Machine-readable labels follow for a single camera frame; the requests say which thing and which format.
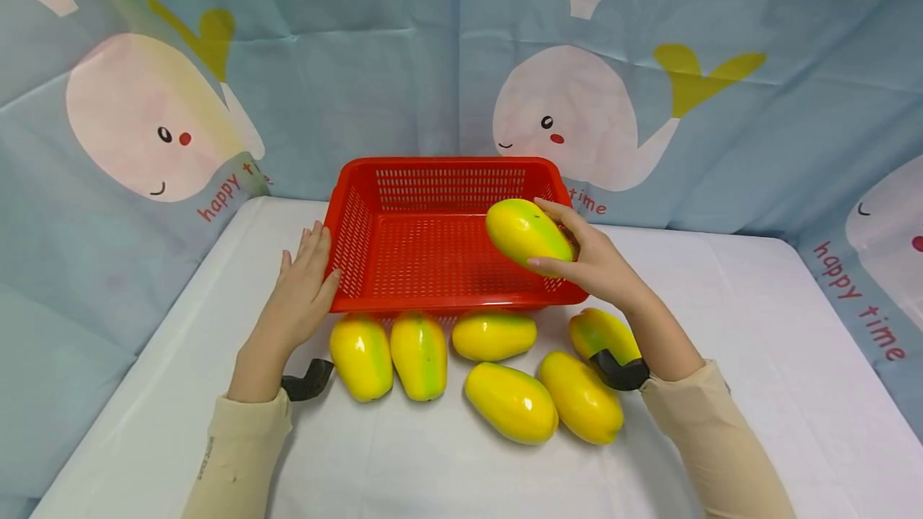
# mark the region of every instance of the fabric backdrop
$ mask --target fabric backdrop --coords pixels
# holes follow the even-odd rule
[[[919,0],[0,0],[0,19],[2,518],[233,212],[327,199],[362,155],[542,155],[595,222],[781,236],[923,434]]]

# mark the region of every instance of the sleeve cuff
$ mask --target sleeve cuff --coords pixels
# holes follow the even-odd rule
[[[292,405],[283,389],[268,403],[237,403],[220,396],[208,425],[208,434],[216,438],[263,437],[291,430]]]
[[[715,361],[686,379],[666,381],[652,377],[640,388],[644,403],[661,429],[670,435],[682,428],[713,424],[717,420],[739,423],[739,411]]]

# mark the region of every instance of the beige sleeve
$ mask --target beige sleeve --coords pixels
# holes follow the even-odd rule
[[[259,404],[219,397],[183,519],[263,519],[272,472],[291,430],[283,390]]]
[[[788,494],[715,362],[675,383],[652,378],[642,397],[679,449],[705,517],[788,519]]]

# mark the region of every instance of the yellow papaya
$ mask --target yellow papaya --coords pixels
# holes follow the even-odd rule
[[[506,439],[540,445],[558,429],[558,411],[534,377],[496,363],[480,363],[464,381],[466,397]]]
[[[391,359],[413,401],[432,401],[445,391],[445,333],[429,315],[406,312],[394,320]]]
[[[487,210],[487,235],[506,257],[530,268],[533,257],[573,260],[574,247],[545,211],[526,199],[506,199]]]
[[[609,349],[620,365],[640,359],[638,343],[629,327],[615,315],[599,308],[584,308],[570,318],[570,341],[584,360],[589,360],[604,348]]]
[[[553,351],[539,365],[538,378],[571,432],[594,445],[615,440],[625,421],[622,406],[593,369],[563,351]]]
[[[369,315],[346,315],[333,325],[330,357],[353,399],[360,403],[383,396],[394,383],[388,336]]]
[[[452,329],[452,347],[472,361],[500,361],[525,353],[538,331],[528,315],[509,311],[475,311],[463,315]]]

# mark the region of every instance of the black wrist strap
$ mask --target black wrist strap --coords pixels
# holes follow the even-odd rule
[[[636,359],[621,365],[609,349],[603,349],[590,357],[590,366],[607,387],[615,391],[636,391],[651,378],[651,370],[644,359]]]
[[[330,380],[330,373],[333,373],[332,362],[311,359],[308,372],[304,374],[304,377],[292,377],[291,375],[283,377],[283,389],[292,403],[308,401],[324,391],[327,381]]]

